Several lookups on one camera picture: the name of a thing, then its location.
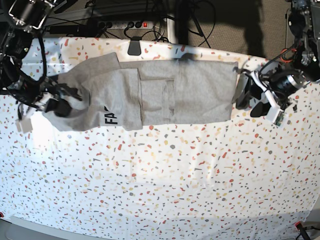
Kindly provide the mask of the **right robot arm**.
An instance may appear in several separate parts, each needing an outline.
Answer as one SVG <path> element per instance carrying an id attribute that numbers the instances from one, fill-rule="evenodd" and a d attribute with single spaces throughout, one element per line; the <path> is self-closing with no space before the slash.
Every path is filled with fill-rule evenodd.
<path id="1" fill-rule="evenodd" d="M 47 77 L 47 60 L 43 40 L 43 26 L 56 7 L 54 0 L 2 0 L 0 9 L 5 18 L 0 24 L 0 93 L 10 95 L 20 106 L 32 110 L 54 112 L 67 117 L 72 111 L 64 99 L 81 99 L 77 89 Z M 22 60 L 32 41 L 38 40 L 42 75 L 33 79 L 22 71 Z"/>

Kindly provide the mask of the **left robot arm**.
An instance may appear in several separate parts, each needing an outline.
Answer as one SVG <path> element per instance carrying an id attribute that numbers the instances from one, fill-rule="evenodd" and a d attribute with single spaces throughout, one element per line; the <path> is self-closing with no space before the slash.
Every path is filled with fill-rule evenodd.
<path id="1" fill-rule="evenodd" d="M 269 116 L 273 123 L 283 119 L 291 95 L 320 81 L 320 2 L 292 0 L 290 4 L 287 24 L 292 45 L 259 70 L 242 69 L 233 97 L 238 110 L 248 108 L 251 99 L 258 100 L 250 116 Z"/>

